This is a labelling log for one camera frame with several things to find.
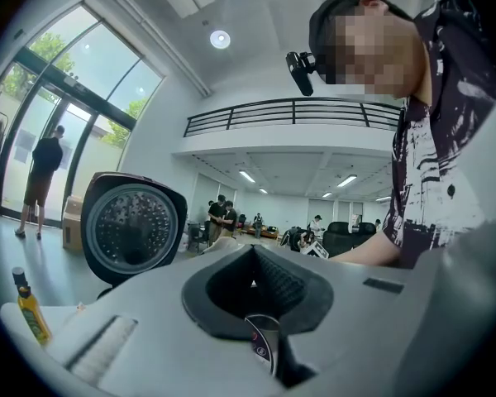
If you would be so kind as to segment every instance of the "tree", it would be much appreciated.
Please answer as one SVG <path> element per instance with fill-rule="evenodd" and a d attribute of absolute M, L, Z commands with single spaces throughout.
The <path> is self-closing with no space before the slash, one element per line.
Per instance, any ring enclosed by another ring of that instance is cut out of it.
<path fill-rule="evenodd" d="M 125 109 L 124 112 L 127 115 L 131 115 L 132 117 L 137 119 L 140 116 L 140 113 L 143 110 L 143 107 L 147 103 L 148 99 L 149 98 L 145 97 L 142 100 L 135 100 L 134 102 L 130 102 L 129 107 Z M 101 139 L 101 141 L 122 149 L 126 143 L 126 139 L 129 137 L 129 130 L 121 127 L 113 121 L 108 121 L 108 124 L 112 129 L 112 133 L 108 133 Z"/>
<path fill-rule="evenodd" d="M 30 45 L 30 50 L 49 62 L 65 47 L 66 43 L 60 38 L 59 34 L 54 35 L 51 32 L 46 32 Z M 55 66 L 67 74 L 75 66 L 75 62 L 70 59 L 69 53 L 64 53 Z M 3 80 L 3 90 L 10 96 L 21 101 L 24 99 L 34 82 L 34 74 L 30 74 L 20 65 L 14 65 L 13 69 Z M 45 90 L 41 90 L 40 95 L 52 103 L 56 100 L 55 96 Z"/>

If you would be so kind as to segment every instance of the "ceiling pipe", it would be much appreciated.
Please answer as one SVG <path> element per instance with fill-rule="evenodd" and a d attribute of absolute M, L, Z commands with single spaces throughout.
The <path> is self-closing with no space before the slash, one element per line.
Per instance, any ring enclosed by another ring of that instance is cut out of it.
<path fill-rule="evenodd" d="M 164 33 L 151 21 L 136 5 L 134 0 L 113 0 L 121 9 L 127 12 L 135 22 L 150 36 L 150 38 L 167 54 L 177 65 L 191 84 L 203 96 L 211 95 L 211 89 L 204 83 L 198 74 L 191 68 L 189 62 L 173 47 Z"/>

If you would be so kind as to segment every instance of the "bottle label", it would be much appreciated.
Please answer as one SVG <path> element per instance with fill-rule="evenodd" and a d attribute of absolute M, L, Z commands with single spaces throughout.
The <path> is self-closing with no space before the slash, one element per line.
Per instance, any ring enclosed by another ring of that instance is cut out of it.
<path fill-rule="evenodd" d="M 39 325 L 35 314 L 29 309 L 22 309 L 22 314 L 27 322 L 27 326 L 30 327 L 31 332 L 35 335 L 38 342 L 43 342 L 48 337 L 44 334 L 41 326 Z"/>

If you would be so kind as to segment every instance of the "neck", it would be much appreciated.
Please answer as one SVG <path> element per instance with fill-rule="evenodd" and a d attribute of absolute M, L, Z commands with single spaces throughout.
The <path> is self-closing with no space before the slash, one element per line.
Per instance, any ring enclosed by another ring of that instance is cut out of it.
<path fill-rule="evenodd" d="M 422 74 L 421 82 L 417 86 L 417 89 L 412 93 L 413 97 L 418 98 L 423 103 L 428 106 L 432 105 L 432 74 L 430 71 L 430 57 L 428 55 L 428 50 L 424 43 L 422 43 L 422 50 L 424 51 L 425 67 Z"/>

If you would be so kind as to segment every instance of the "gray floor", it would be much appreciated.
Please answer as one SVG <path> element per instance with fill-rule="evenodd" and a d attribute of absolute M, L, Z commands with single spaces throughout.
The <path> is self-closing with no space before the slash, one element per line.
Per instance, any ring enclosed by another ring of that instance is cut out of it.
<path fill-rule="evenodd" d="M 43 306 L 90 304 L 108 287 L 88 267 L 82 252 L 67 251 L 62 247 L 62 231 L 45 228 L 42 240 L 35 237 L 36 227 L 26 227 L 26 239 L 14 236 L 19 222 L 0 218 L 0 307 L 17 301 L 17 289 L 11 270 L 20 266 L 26 272 L 31 291 Z M 241 235 L 242 244 L 275 244 L 268 238 L 255 239 Z M 194 252 L 179 253 L 173 263 L 194 257 Z"/>

